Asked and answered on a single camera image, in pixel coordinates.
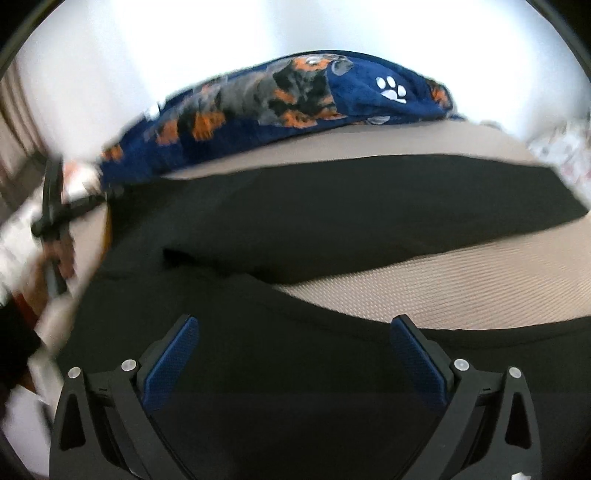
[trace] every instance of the blue blanket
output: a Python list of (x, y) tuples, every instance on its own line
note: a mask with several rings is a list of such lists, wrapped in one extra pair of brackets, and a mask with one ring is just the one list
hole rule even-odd
[(102, 183), (136, 183), (261, 145), (348, 124), (442, 119), (445, 86), (362, 53), (315, 51), (273, 60), (170, 98), (102, 154)]

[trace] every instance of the metal screw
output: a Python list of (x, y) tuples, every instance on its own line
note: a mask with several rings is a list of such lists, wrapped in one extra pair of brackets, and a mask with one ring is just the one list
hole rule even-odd
[(82, 370), (80, 370), (80, 367), (73, 367), (73, 368), (70, 368), (70, 371), (68, 372), (68, 377), (76, 378), (80, 375), (80, 373), (82, 373)]
[(456, 367), (460, 372), (465, 372), (470, 368), (470, 364), (468, 360), (464, 360), (463, 358), (458, 358), (454, 363), (453, 366)]
[(521, 370), (519, 370), (517, 367), (511, 367), (509, 369), (509, 375), (513, 378), (521, 378)]
[(121, 364), (121, 370), (124, 372), (131, 372), (135, 367), (137, 367), (138, 363), (135, 360), (126, 360)]

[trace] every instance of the black cloth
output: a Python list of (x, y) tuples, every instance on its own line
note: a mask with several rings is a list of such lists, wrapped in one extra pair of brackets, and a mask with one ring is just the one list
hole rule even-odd
[[(268, 283), (379, 267), (585, 213), (549, 170), (440, 155), (135, 186), (112, 204), (113, 247), (59, 364), (111, 370), (190, 313), (200, 343), (154, 422), (198, 478), (395, 478), (437, 417), (407, 382), (389, 326)], [(591, 426), (587, 324), (426, 334), (477, 368), (523, 369), (545, 478), (556, 478)]]
[(27, 371), (28, 358), (41, 346), (41, 339), (25, 323), (11, 299), (0, 308), (0, 383), (13, 389)]

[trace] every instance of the white wall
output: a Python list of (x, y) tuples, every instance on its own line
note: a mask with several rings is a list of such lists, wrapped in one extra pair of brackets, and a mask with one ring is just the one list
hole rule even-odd
[(50, 433), (39, 397), (17, 386), (11, 392), (7, 412), (0, 427), (12, 448), (29, 471), (49, 476)]
[(522, 140), (591, 100), (574, 55), (525, 0), (66, 0), (19, 61), (43, 134), (80, 158), (179, 88), (317, 48), (431, 76), (459, 113)]

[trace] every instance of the white paw print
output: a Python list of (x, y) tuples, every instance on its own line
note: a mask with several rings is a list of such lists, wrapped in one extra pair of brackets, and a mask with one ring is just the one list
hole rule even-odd
[[(388, 85), (391, 87), (388, 90), (384, 90), (386, 88), (386, 82), (388, 82)], [(378, 84), (378, 87), (381, 90), (384, 90), (382, 95), (387, 99), (394, 100), (395, 102), (399, 103), (406, 103), (406, 100), (403, 98), (406, 96), (406, 88), (404, 88), (402, 85), (398, 85), (398, 88), (396, 88), (396, 81), (392, 77), (386, 77), (385, 80), (382, 77), (377, 77), (375, 79), (375, 83)]]

